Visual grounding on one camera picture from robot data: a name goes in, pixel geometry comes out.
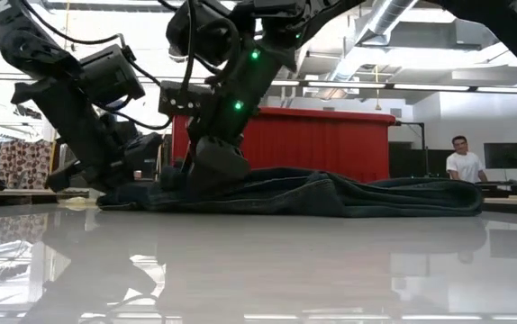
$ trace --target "jeans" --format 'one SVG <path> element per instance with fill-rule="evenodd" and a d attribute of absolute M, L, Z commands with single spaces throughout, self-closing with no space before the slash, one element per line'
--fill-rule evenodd
<path fill-rule="evenodd" d="M 360 184 L 341 175 L 297 168 L 253 170 L 244 181 L 204 196 L 185 175 L 163 168 L 157 183 L 131 183 L 97 200 L 103 210 L 303 215 L 323 217 L 475 216 L 483 196 L 474 185 L 436 178 Z"/>

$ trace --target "green led light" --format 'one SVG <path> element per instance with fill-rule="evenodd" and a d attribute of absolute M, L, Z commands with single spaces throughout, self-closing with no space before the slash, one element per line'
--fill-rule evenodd
<path fill-rule="evenodd" d="M 234 103 L 234 109 L 235 110 L 240 110 L 240 109 L 242 109 L 243 106 L 244 106 L 244 103 L 242 103 L 240 101 Z"/>
<path fill-rule="evenodd" d="M 255 49 L 252 51 L 252 53 L 250 53 L 251 59 L 258 59 L 259 57 L 260 57 L 260 50 L 258 50 L 258 49 Z"/>

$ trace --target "black robotic arm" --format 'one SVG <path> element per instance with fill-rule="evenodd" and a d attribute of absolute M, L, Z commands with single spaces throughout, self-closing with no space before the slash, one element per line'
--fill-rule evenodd
<path fill-rule="evenodd" d="M 32 19 L 21 1 L 0 0 L 0 53 L 35 80 L 82 71 L 78 60 Z"/>
<path fill-rule="evenodd" d="M 482 23 L 517 57 L 517 13 L 508 0 L 427 0 L 449 10 L 460 19 Z M 209 33 L 205 26 L 221 19 L 233 22 L 240 35 L 240 55 L 231 58 L 231 69 L 212 91 L 192 87 L 183 106 L 193 106 L 187 125 L 190 138 L 183 171 L 192 186 L 206 190 L 241 180 L 250 170 L 238 147 L 249 118 L 258 113 L 259 101 L 281 67 L 294 71 L 295 51 L 310 40 L 327 22 L 360 5 L 364 0 L 246 0 L 229 13 L 215 0 L 198 0 L 195 16 L 197 37 L 204 45 L 194 55 L 214 64 L 228 56 L 229 49 L 218 39 L 224 33 Z M 188 3 L 170 21 L 167 38 L 175 50 L 186 54 Z M 254 21 L 261 19 L 261 40 L 254 40 Z M 159 111 L 180 113 L 177 85 L 161 91 Z"/>
<path fill-rule="evenodd" d="M 55 192 L 68 188 L 78 174 L 102 192 L 132 181 L 142 152 L 157 147 L 160 136 L 139 136 L 131 122 L 116 122 L 109 113 L 99 116 L 93 108 L 144 96 L 131 49 L 111 45 L 78 61 L 32 19 L 32 12 L 26 0 L 0 0 L 0 52 L 38 80 L 16 84 L 11 103 L 33 100 L 77 157 L 50 175 L 47 186 Z"/>
<path fill-rule="evenodd" d="M 130 49 L 113 45 L 77 61 L 32 20 L 25 1 L 0 1 L 3 57 L 39 79 L 34 85 L 18 84 L 13 103 L 32 99 L 79 159 L 52 176 L 50 187 L 68 187 L 68 179 L 80 172 L 94 188 L 106 192 L 132 181 L 141 150 L 158 145 L 159 137 L 137 139 L 135 130 L 121 131 L 120 123 L 108 116 L 99 118 L 92 109 L 92 104 L 105 107 L 125 95 L 131 99 L 144 95 L 132 69 Z M 458 18 L 484 24 L 517 56 L 517 13 L 512 1 L 427 1 Z M 295 51 L 328 21 L 363 2 L 243 0 L 229 11 L 217 0 L 187 0 L 177 9 L 167 28 L 173 50 L 198 59 L 216 73 L 207 79 L 210 89 L 185 86 L 187 79 L 182 84 L 163 82 L 160 88 L 161 113 L 172 118 L 179 111 L 189 111 L 192 116 L 183 171 L 194 189 L 209 190 L 246 176 L 250 167 L 239 150 L 241 134 L 249 118 L 259 112 L 259 101 L 279 69 L 296 70 Z M 263 26 L 260 40 L 254 38 L 257 19 Z M 224 61 L 222 71 L 212 67 Z"/>

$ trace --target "floral curtain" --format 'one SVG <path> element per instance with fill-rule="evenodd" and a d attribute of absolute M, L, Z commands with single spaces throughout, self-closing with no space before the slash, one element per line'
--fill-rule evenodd
<path fill-rule="evenodd" d="M 11 189 L 44 189 L 50 169 L 50 142 L 5 142 L 0 147 L 0 179 Z"/>

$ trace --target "glossy table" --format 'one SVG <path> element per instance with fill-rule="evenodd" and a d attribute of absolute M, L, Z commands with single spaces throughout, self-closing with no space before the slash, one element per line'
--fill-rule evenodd
<path fill-rule="evenodd" d="M 151 298 L 113 309 L 141 293 Z M 113 323 L 517 322 L 517 215 L 1 207 L 0 323 L 105 313 Z"/>

